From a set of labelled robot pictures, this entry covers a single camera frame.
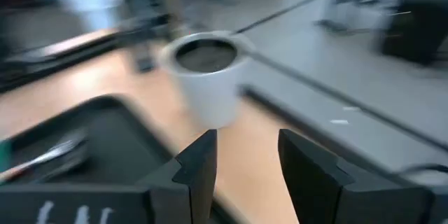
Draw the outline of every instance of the desk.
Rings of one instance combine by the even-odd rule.
[[[160,54],[160,46],[151,48]],[[105,94],[126,97],[172,153],[205,131],[191,120],[169,76],[161,69],[135,73],[124,49],[1,95],[0,129],[9,137]],[[275,115],[244,100],[237,121],[218,131],[216,199],[240,223],[298,223],[277,153],[278,131],[285,127]]]

